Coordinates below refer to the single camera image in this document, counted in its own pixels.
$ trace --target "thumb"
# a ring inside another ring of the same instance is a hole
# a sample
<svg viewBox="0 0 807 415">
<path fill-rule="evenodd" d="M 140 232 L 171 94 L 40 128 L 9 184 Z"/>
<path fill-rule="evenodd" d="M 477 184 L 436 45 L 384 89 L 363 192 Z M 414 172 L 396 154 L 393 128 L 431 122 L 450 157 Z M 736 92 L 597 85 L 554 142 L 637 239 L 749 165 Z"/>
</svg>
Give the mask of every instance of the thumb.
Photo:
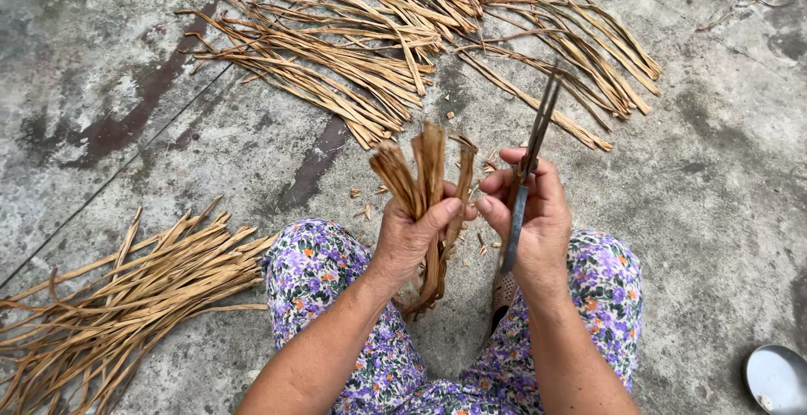
<svg viewBox="0 0 807 415">
<path fill-rule="evenodd" d="M 510 234 L 511 214 L 505 204 L 492 196 L 482 196 L 476 200 L 476 209 L 493 230 L 504 238 Z"/>
<path fill-rule="evenodd" d="M 446 198 L 429 208 L 423 218 L 415 223 L 415 228 L 419 237 L 429 241 L 452 219 L 454 219 L 462 209 L 462 201 L 458 198 Z"/>
</svg>

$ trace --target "stained concrete ground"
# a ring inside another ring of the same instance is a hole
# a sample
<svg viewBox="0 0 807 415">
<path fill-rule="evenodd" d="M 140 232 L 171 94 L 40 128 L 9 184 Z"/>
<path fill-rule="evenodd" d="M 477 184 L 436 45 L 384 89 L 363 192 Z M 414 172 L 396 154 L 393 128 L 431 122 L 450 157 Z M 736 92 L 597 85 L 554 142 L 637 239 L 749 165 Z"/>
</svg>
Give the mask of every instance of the stained concrete ground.
<svg viewBox="0 0 807 415">
<path fill-rule="evenodd" d="M 644 95 L 653 112 L 610 134 L 564 98 L 561 108 L 614 149 L 554 129 L 544 152 L 575 225 L 620 236 L 642 261 L 634 397 L 645 413 L 762 413 L 743 390 L 742 359 L 771 342 L 807 354 L 807 0 L 738 8 L 700 33 L 738 0 L 594 1 L 659 60 L 662 95 Z M 183 33 L 215 33 L 173 11 L 210 14 L 218 0 L 0 3 L 0 296 L 114 252 L 138 205 L 145 236 L 218 193 L 232 224 L 260 233 L 319 216 L 374 241 L 389 194 L 373 194 L 369 153 L 340 120 L 241 85 L 245 73 L 226 63 L 188 76 L 194 61 L 176 49 L 196 42 Z M 540 95 L 542 76 L 492 63 Z M 526 137 L 526 105 L 459 59 L 437 66 L 415 123 L 464 132 L 485 155 Z M 364 193 L 351 199 L 354 187 Z M 365 203 L 371 221 L 353 216 Z M 469 236 L 477 232 L 495 239 L 484 223 Z M 455 377 L 474 359 L 490 316 L 495 259 L 472 241 L 459 254 L 469 265 L 449 268 L 446 297 L 410 327 L 432 377 Z M 234 298 L 260 303 L 262 288 Z M 265 312 L 197 317 L 144 360 L 118 411 L 232 412 L 273 352 Z"/>
</svg>

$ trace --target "floral pants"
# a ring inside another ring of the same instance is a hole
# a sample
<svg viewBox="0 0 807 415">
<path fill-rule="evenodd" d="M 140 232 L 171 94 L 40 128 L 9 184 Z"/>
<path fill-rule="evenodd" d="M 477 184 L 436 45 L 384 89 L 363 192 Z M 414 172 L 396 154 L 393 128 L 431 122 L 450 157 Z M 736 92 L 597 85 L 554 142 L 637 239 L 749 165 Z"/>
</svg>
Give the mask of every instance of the floral pants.
<svg viewBox="0 0 807 415">
<path fill-rule="evenodd" d="M 299 333 L 367 267 L 370 252 L 340 225 L 286 226 L 262 261 L 275 348 Z M 600 353 L 630 390 L 641 317 L 638 259 L 619 239 L 575 230 L 569 291 Z M 398 311 L 387 304 L 331 413 L 543 413 L 520 291 L 459 381 L 429 381 Z"/>
</svg>

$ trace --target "forearm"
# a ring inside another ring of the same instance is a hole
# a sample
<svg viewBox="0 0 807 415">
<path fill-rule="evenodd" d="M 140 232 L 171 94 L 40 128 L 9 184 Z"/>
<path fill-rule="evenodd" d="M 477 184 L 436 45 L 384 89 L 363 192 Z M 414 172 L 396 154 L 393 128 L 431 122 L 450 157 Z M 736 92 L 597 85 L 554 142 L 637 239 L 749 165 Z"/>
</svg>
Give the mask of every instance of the forearm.
<svg viewBox="0 0 807 415">
<path fill-rule="evenodd" d="M 639 413 L 597 350 L 568 294 L 551 301 L 525 293 L 541 402 L 549 415 Z"/>
<path fill-rule="evenodd" d="M 247 391 L 238 415 L 327 412 L 389 299 L 372 275 L 360 276 L 275 353 Z"/>
</svg>

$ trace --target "sandal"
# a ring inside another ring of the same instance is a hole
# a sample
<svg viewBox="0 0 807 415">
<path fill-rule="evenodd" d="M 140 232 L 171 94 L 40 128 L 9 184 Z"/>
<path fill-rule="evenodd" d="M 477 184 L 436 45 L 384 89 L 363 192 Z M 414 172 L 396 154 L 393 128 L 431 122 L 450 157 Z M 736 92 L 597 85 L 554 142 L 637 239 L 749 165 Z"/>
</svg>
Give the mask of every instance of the sandal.
<svg viewBox="0 0 807 415">
<path fill-rule="evenodd" d="M 516 279 L 512 276 L 512 272 L 508 272 L 507 275 L 501 275 L 498 271 L 496 272 L 496 278 L 493 279 L 493 306 L 491 309 L 493 319 L 491 329 L 488 330 L 486 338 L 491 337 L 499 325 L 499 321 L 507 314 L 512 300 L 516 297 L 517 288 L 518 285 L 516 284 Z"/>
</svg>

